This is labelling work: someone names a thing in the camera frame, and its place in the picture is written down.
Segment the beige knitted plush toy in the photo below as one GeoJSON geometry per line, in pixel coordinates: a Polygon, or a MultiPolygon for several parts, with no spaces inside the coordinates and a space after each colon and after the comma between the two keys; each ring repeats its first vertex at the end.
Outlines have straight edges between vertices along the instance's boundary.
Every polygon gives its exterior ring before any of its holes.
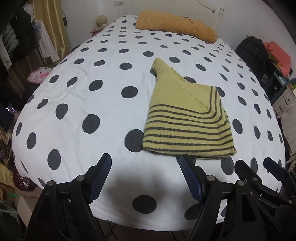
{"type": "Polygon", "coordinates": [[[107,27],[107,16],[100,15],[95,19],[95,23],[97,25],[97,28],[91,32],[92,36],[95,36],[96,34],[100,33],[104,28],[107,27]]]}

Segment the teal storage shelf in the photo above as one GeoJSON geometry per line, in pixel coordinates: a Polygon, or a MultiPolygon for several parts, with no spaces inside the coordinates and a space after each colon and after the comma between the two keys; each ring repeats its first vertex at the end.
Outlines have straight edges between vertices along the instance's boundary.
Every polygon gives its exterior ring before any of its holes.
{"type": "Polygon", "coordinates": [[[261,86],[264,89],[266,96],[271,105],[280,98],[280,96],[288,88],[288,84],[295,84],[295,78],[289,79],[283,77],[278,70],[274,71],[270,77],[266,74],[261,79],[261,86]]]}

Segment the beige draped chair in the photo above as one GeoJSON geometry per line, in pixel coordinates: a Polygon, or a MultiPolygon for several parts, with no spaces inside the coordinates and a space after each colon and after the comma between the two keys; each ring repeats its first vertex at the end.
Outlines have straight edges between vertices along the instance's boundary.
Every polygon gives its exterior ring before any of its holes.
{"type": "Polygon", "coordinates": [[[287,151],[290,157],[295,155],[295,100],[280,111],[279,117],[282,126],[284,142],[287,144],[287,151]]]}

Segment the white polka dot bed cover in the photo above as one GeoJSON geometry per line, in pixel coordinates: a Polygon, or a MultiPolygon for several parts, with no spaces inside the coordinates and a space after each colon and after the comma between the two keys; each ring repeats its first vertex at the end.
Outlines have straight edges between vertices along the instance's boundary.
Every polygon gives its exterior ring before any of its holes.
{"type": "Polygon", "coordinates": [[[144,126],[160,58],[191,83],[216,87],[228,114],[236,154],[194,159],[208,175],[234,183],[243,160],[264,185],[281,184],[263,166],[266,157],[285,166],[285,148],[273,107],[250,68],[223,40],[137,29],[126,15],[81,44],[31,95],[16,122],[12,146],[18,172],[38,186],[73,180],[104,153],[111,171],[93,215],[144,230],[190,229],[197,201],[178,156],[142,147],[144,126]]]}

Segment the hanging clothes pile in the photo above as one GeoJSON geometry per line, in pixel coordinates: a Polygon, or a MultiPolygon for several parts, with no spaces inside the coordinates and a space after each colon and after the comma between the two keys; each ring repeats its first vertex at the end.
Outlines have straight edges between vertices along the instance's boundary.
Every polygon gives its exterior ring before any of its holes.
{"type": "Polygon", "coordinates": [[[27,87],[27,77],[46,63],[60,60],[46,29],[29,1],[1,1],[1,71],[8,85],[19,92],[27,87]]]}

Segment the red bag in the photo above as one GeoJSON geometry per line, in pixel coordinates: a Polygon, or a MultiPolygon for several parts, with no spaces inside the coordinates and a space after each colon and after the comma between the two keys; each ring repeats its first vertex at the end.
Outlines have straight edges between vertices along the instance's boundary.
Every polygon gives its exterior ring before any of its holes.
{"type": "Polygon", "coordinates": [[[276,42],[265,42],[264,46],[268,52],[268,55],[276,64],[284,77],[290,76],[291,69],[291,57],[284,51],[276,42]]]}

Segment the yellow curtain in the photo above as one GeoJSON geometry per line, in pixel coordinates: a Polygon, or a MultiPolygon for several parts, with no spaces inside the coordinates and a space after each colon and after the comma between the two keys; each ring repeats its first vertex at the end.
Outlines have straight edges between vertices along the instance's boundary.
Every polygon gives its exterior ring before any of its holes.
{"type": "Polygon", "coordinates": [[[63,21],[61,1],[36,0],[32,3],[36,19],[41,20],[45,25],[57,55],[60,60],[63,60],[70,54],[70,46],[63,21]]]}

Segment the yellow grey striped knit sweater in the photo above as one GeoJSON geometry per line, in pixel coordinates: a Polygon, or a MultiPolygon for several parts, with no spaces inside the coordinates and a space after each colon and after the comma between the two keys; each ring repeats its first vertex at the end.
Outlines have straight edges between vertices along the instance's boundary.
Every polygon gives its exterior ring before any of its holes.
{"type": "Polygon", "coordinates": [[[230,121],[216,87],[191,83],[160,58],[142,146],[170,155],[223,159],[236,154],[230,121]]]}

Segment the pink cat plush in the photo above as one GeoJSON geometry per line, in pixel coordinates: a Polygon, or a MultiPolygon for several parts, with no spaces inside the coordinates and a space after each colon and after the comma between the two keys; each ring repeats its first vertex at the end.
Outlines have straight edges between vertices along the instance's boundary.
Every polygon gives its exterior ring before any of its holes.
{"type": "Polygon", "coordinates": [[[32,71],[29,74],[29,76],[27,77],[27,81],[30,83],[41,84],[51,71],[52,68],[38,67],[36,70],[32,71]]]}

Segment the orange quilted pillow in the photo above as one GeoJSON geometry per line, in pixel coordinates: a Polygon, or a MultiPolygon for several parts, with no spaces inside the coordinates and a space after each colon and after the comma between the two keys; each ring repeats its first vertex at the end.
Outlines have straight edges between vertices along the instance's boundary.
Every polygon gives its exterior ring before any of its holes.
{"type": "Polygon", "coordinates": [[[159,11],[142,11],[137,17],[135,26],[141,30],[189,35],[208,43],[214,43],[218,38],[215,30],[201,21],[159,11]]]}

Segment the black backpack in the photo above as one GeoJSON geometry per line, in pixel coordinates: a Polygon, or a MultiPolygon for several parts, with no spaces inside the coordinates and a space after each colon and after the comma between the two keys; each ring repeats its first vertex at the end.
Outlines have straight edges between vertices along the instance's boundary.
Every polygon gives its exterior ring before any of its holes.
{"type": "Polygon", "coordinates": [[[235,50],[236,54],[246,63],[258,81],[264,76],[269,55],[262,40],[250,36],[242,40],[235,50]]]}

